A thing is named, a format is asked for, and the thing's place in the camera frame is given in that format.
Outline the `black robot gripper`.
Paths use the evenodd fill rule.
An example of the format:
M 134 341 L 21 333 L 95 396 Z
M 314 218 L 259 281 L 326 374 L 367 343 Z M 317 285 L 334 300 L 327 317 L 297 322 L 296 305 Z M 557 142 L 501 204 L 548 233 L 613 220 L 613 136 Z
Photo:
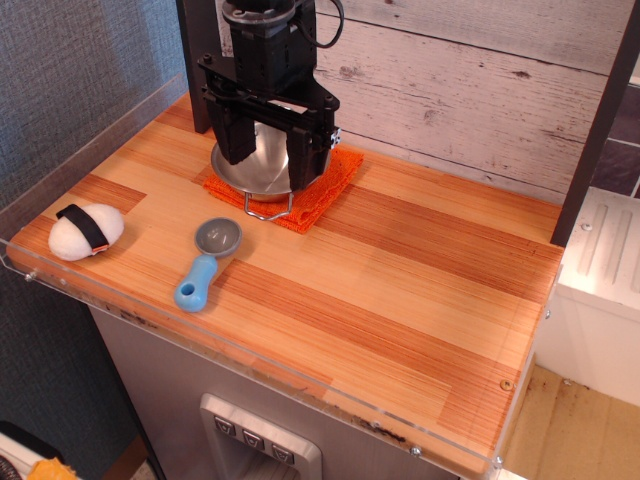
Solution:
M 203 98 L 217 144 L 231 165 L 256 151 L 255 123 L 286 134 L 289 185 L 305 190 L 327 169 L 330 149 L 339 142 L 336 96 L 315 79 L 321 43 L 314 10 L 224 10 L 230 30 L 231 68 L 213 54 L 198 65 L 206 83 Z

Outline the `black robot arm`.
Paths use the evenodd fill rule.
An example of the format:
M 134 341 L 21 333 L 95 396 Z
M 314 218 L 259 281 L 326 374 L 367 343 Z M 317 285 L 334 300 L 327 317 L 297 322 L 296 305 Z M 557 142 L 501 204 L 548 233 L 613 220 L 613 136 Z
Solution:
M 337 144 L 339 99 L 314 77 L 316 9 L 312 1 L 226 1 L 235 73 L 206 56 L 203 98 L 222 156 L 231 165 L 256 149 L 255 123 L 286 135 L 289 186 L 306 189 L 324 174 Z

